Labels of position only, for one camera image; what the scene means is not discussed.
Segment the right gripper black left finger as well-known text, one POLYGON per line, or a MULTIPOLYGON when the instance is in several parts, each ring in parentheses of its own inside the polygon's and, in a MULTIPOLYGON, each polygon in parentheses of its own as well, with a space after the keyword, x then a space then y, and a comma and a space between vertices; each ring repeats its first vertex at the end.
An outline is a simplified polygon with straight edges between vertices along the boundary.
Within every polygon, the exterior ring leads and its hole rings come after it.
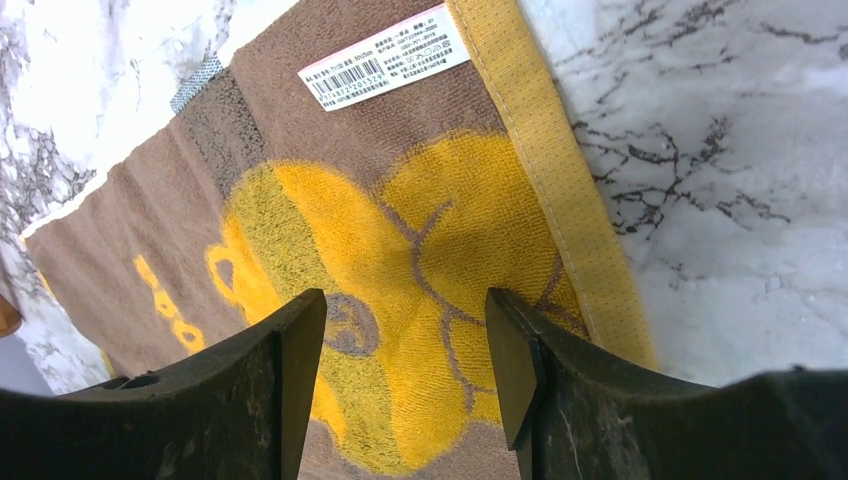
POLYGON ((157 371, 70 394, 1 394, 5 479, 294 479, 327 303, 308 289, 157 371))

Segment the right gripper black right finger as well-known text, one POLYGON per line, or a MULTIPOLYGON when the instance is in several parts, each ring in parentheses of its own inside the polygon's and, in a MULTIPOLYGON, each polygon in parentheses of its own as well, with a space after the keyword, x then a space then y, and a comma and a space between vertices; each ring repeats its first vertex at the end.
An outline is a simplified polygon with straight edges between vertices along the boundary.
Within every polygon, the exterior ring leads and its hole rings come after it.
POLYGON ((843 479, 847 374, 720 388, 620 358, 512 291, 485 303, 506 444, 524 479, 843 479))

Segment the brown yellow bear towel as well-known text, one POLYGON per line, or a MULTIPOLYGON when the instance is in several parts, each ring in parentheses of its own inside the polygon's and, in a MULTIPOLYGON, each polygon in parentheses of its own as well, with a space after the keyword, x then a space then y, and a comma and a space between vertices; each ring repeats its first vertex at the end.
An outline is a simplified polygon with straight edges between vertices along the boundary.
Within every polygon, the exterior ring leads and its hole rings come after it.
POLYGON ((24 242, 77 329, 130 374, 321 289, 304 479, 517 477, 491 287, 656 365, 515 1, 297 2, 24 242))

